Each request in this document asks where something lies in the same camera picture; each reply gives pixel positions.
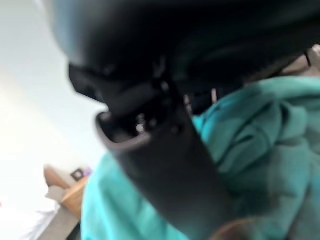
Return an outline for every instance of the teal hoodie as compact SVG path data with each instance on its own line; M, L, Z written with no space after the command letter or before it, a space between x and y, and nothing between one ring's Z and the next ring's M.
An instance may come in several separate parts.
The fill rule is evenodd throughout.
M252 84L193 118L239 218L262 217L250 239L320 239L320 78ZM187 240L107 154L90 177L83 240Z

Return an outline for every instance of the small picture frame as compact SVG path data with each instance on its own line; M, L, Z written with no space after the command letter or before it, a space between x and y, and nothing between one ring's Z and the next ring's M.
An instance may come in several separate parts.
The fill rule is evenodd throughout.
M82 169L78 168L73 173L71 173L71 177L74 180L76 180L77 182L79 182L81 179L83 179L85 177L85 174L84 174L84 171Z

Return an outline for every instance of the white bedding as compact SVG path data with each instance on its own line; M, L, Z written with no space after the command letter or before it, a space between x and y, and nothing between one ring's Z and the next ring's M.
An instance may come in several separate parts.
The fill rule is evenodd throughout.
M51 199L45 198L41 202L36 211L8 205L0 207L0 239L37 240L60 208Z

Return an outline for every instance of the wooden furniture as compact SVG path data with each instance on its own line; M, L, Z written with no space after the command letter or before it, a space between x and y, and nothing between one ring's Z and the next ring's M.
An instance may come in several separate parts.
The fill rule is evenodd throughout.
M70 186L57 174L52 166L44 167L44 177L49 187L58 186L62 189L68 189Z
M72 212L78 219L81 219L82 201L87 182L87 177L78 181L74 186L67 190L61 202L61 204Z

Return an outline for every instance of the wooden desk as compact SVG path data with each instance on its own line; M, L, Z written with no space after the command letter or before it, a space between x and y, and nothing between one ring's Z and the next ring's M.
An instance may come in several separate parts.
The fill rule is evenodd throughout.
M61 202L61 204L72 212L79 220L81 220L82 202L87 182L87 177L78 181L74 186L67 190L67 193Z

